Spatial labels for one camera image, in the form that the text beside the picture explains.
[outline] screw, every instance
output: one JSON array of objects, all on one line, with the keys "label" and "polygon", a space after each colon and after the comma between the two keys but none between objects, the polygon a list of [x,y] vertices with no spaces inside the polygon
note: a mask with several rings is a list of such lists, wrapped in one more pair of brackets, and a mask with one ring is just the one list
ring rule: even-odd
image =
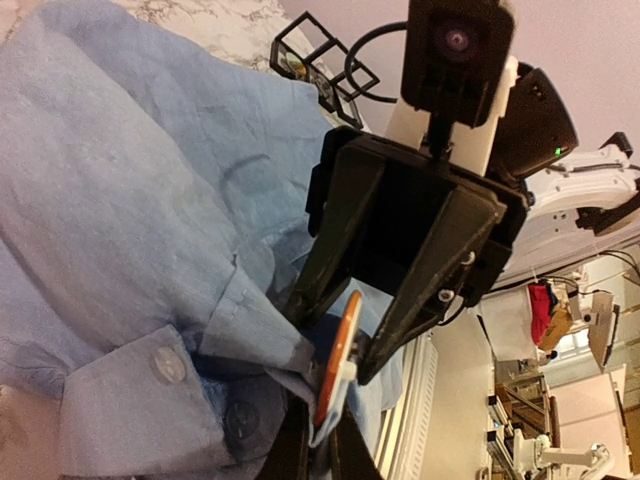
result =
[{"label": "screw", "polygon": [[462,262],[462,265],[466,267],[467,265],[471,265],[475,261],[476,261],[476,252],[469,252],[469,255],[467,255],[466,260]]},{"label": "screw", "polygon": [[438,300],[442,303],[451,303],[455,297],[456,294],[453,290],[440,290],[438,292]]}]

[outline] black camera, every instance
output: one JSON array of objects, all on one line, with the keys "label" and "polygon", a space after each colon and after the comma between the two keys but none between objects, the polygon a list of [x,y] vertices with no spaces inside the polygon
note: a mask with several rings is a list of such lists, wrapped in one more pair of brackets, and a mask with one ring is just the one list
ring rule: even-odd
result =
[{"label": "black camera", "polygon": [[413,107],[483,125],[515,30],[503,1],[412,0],[402,97]]}]

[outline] light blue fabric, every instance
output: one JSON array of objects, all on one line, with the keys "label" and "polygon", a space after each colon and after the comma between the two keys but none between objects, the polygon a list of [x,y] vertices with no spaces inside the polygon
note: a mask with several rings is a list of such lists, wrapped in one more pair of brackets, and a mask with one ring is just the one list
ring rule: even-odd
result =
[{"label": "light blue fabric", "polygon": [[[313,244],[314,87],[90,0],[29,17],[0,85],[0,383],[62,398],[66,475],[254,478],[335,334],[278,311]],[[365,333],[385,302],[365,296]],[[349,392],[370,448],[399,372]]]}]

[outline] button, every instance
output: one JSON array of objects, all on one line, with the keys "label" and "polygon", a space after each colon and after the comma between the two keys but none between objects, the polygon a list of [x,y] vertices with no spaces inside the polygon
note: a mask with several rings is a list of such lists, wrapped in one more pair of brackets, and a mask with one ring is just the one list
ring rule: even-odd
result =
[{"label": "button", "polygon": [[246,440],[260,426],[260,414],[247,402],[234,402],[225,415],[228,432],[238,440]]},{"label": "button", "polygon": [[160,347],[153,355],[153,360],[162,375],[169,383],[180,383],[187,376],[187,369],[180,356],[169,347]]}]

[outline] red cloth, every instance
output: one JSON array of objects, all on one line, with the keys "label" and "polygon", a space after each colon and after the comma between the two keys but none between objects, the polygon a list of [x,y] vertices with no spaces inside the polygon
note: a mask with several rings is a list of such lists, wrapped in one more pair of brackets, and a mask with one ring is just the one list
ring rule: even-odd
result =
[{"label": "red cloth", "polygon": [[545,285],[529,285],[529,298],[531,299],[531,310],[533,320],[531,322],[531,338],[533,343],[540,345],[544,333],[551,324],[551,297]]}]

